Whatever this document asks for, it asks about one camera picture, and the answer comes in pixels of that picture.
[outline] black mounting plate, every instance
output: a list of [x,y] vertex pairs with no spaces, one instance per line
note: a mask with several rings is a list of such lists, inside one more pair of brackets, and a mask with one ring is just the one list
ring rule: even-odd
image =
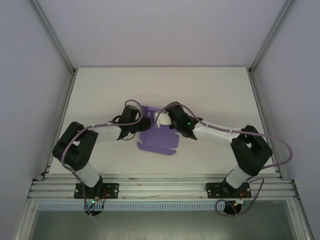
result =
[[[101,199],[117,199],[119,193],[119,183],[103,183],[102,184]],[[96,192],[94,188],[85,186],[85,196],[87,199],[94,199]],[[75,199],[84,199],[82,183],[75,184],[74,196]]]
[[208,194],[208,199],[247,199],[248,196],[252,197],[250,185],[247,182],[242,183],[239,188],[230,194],[223,191],[223,184],[221,182],[208,182],[204,188]]

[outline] white wall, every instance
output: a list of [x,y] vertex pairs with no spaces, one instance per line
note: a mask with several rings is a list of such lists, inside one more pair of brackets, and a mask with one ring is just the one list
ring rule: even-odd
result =
[[69,77],[31,4],[0,3],[0,239],[15,233]]
[[77,67],[250,67],[286,0],[39,0]]
[[319,0],[297,1],[256,73],[275,133],[293,148],[287,169],[315,239],[320,239],[319,9]]

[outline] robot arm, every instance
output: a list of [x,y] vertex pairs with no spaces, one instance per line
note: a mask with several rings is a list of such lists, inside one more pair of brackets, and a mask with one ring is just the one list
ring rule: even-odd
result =
[[[170,106],[165,110],[166,113],[161,113],[161,115],[168,115],[169,120],[162,116],[157,124],[170,125],[170,128],[177,129],[185,138],[206,141],[223,140],[231,145],[237,165],[222,182],[222,190],[228,196],[232,196],[247,179],[257,176],[273,154],[273,151],[261,136],[244,135],[233,133],[232,131],[222,132],[209,128],[208,126],[216,126],[220,129],[230,130],[230,128],[215,125],[198,118],[202,122],[200,123],[196,118],[185,113],[180,105]],[[247,125],[244,129],[233,130],[258,133],[250,125]]]
[[[138,108],[127,105],[125,106],[121,115],[115,117],[118,122],[112,122],[114,124],[127,124],[134,123],[137,116],[141,113]],[[94,193],[94,195],[101,196],[103,179],[93,169],[89,163],[91,153],[96,143],[105,141],[118,141],[122,140],[129,133],[138,133],[146,131],[151,127],[150,120],[146,117],[132,125],[109,125],[105,127],[95,128],[94,130],[85,130],[70,146],[64,157],[64,164],[69,166],[78,178],[85,184],[86,189]],[[63,133],[59,141],[53,148],[52,154],[60,162],[62,161],[62,155],[66,150],[69,142],[81,131],[84,126],[76,121],[72,122],[66,131]]]

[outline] white platform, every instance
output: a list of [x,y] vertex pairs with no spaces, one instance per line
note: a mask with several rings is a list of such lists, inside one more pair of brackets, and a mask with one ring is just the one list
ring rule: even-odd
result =
[[[61,132],[73,121],[107,123],[122,113],[127,99],[157,108],[178,101],[209,122],[233,128],[252,125],[263,132],[244,67],[79,68]],[[138,140],[137,134],[130,141],[96,144],[90,163],[100,174],[159,177],[227,174],[237,164],[231,147],[220,142],[181,136],[176,154],[166,156],[139,150]],[[54,159],[50,173],[68,171]]]

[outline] red wire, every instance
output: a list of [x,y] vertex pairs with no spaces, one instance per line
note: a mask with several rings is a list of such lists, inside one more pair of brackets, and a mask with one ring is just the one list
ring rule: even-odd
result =
[[103,190],[103,192],[104,192],[104,196],[101,196],[100,198],[101,199],[106,199],[107,198],[107,190]]
[[241,193],[241,200],[244,198],[244,195],[246,195],[249,198],[249,202],[250,202],[250,195],[246,192],[243,192],[242,190],[240,190]]

